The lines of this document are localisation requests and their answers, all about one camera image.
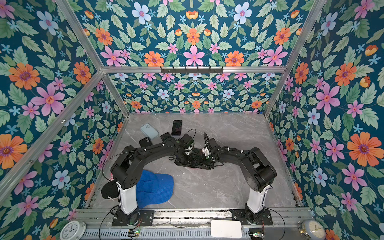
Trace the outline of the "pink-edged smartphone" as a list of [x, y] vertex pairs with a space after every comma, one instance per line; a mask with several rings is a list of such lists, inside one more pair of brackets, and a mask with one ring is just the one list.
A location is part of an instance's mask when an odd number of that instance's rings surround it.
[[200, 168], [202, 149], [192, 149], [189, 156], [191, 159], [191, 168]]

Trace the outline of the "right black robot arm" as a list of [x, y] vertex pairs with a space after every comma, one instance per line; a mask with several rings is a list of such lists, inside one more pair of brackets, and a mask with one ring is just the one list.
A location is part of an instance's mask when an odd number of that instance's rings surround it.
[[207, 133], [203, 137], [205, 146], [202, 149], [201, 166], [207, 170], [221, 167], [224, 163], [239, 166], [250, 187], [244, 218], [251, 225], [258, 223], [266, 209], [267, 193], [273, 188], [272, 183], [277, 177], [275, 168], [259, 148], [238, 150], [228, 146], [221, 147]]

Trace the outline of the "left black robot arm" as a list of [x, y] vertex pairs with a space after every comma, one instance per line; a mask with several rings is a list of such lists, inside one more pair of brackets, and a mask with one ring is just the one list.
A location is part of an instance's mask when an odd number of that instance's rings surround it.
[[119, 191], [120, 210], [128, 216], [138, 209], [136, 186], [147, 164], [163, 157], [174, 157], [175, 163], [188, 165], [191, 161], [187, 149], [193, 145], [193, 137], [185, 134], [180, 139], [168, 136], [162, 143], [149, 147], [128, 146], [111, 167]]

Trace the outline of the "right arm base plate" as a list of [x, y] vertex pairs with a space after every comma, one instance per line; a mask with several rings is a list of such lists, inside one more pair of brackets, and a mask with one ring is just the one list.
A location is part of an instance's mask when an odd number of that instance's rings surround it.
[[241, 225], [264, 225], [271, 226], [273, 225], [273, 220], [269, 210], [262, 210], [261, 212], [254, 214], [250, 210], [245, 209], [230, 209], [232, 214], [233, 221], [241, 222]]

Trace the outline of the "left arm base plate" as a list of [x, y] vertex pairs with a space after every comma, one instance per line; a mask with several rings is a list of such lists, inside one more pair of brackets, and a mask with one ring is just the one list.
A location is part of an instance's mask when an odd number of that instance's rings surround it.
[[118, 209], [114, 214], [112, 222], [113, 227], [136, 227], [136, 226], [151, 226], [154, 220], [153, 210], [136, 209], [130, 214], [125, 214], [121, 209]]

